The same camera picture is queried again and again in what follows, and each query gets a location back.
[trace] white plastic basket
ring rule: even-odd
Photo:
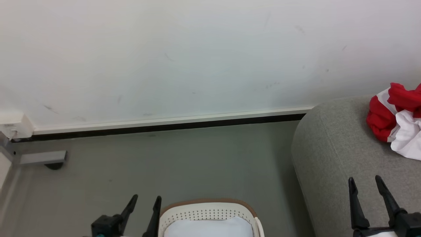
[[[250,223],[254,237],[264,237],[263,227],[254,210],[235,199],[197,199],[167,206],[161,211],[158,237],[176,220],[222,221],[238,216]]]

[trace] gray fabric upholstery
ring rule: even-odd
[[[352,236],[348,178],[371,226],[389,220],[375,175],[380,175],[398,204],[421,211],[421,161],[400,156],[373,136],[365,123],[371,97],[321,104],[299,123],[292,144],[294,167],[317,237]]]

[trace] floor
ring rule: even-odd
[[[142,236],[160,195],[163,207],[197,198],[240,199],[256,211],[267,237],[312,237],[290,159],[297,124],[20,143],[23,153],[66,149],[69,159],[61,170],[21,170],[1,236],[90,236],[94,220],[120,213],[138,194],[125,236]]]

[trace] brown basket rim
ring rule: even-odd
[[[245,208],[247,208],[250,213],[253,215],[253,217],[257,217],[256,212],[253,210],[253,208],[251,208],[251,206],[249,204],[247,204],[244,201],[241,200],[237,200],[237,199],[231,199],[231,198],[216,198],[216,199],[194,199],[194,200],[190,200],[190,201],[183,201],[183,202],[176,202],[173,204],[170,204],[166,207],[164,207],[163,209],[161,209],[161,214],[160,217],[169,209],[173,208],[173,207],[179,207],[179,206],[184,206],[184,205],[190,205],[190,204],[199,204],[199,203],[206,203],[206,202],[227,202],[227,203],[236,203],[236,204],[240,204],[242,206],[244,206]]]

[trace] wall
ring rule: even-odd
[[[417,0],[1,0],[0,111],[37,128],[312,106],[420,83]]]

